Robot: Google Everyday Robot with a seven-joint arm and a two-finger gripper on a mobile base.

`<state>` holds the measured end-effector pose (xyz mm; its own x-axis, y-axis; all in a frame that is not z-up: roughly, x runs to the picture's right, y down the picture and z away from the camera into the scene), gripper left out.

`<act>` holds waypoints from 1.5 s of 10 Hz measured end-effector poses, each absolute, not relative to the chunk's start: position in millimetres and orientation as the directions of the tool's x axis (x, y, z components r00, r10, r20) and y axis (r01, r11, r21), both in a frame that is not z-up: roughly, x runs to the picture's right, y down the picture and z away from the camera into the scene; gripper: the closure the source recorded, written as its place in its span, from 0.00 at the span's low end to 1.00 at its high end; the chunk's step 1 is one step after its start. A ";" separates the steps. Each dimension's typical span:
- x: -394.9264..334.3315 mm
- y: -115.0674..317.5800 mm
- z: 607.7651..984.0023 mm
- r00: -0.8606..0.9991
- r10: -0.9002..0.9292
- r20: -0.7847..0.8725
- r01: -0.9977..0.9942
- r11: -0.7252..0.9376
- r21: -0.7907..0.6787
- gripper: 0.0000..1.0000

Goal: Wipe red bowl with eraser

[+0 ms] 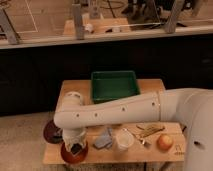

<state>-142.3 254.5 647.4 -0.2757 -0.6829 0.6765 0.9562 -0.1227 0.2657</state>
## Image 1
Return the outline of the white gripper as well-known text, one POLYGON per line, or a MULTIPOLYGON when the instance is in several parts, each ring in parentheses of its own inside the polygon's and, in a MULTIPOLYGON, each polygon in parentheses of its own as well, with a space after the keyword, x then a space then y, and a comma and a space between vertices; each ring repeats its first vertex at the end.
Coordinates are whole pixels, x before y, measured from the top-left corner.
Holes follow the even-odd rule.
POLYGON ((62 132, 62 138, 67 149, 71 149, 74 144, 79 144, 84 148, 86 146, 86 129, 64 129, 62 132))

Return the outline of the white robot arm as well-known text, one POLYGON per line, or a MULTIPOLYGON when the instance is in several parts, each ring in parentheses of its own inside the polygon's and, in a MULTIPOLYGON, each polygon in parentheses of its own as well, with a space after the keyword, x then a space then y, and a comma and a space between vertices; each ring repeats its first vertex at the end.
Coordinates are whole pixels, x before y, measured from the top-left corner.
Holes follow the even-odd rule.
POLYGON ((69 92, 54 115, 68 144, 79 141, 89 126, 154 121, 186 126, 183 171, 213 171, 213 90, 154 91, 94 105, 84 105, 81 94, 69 92))

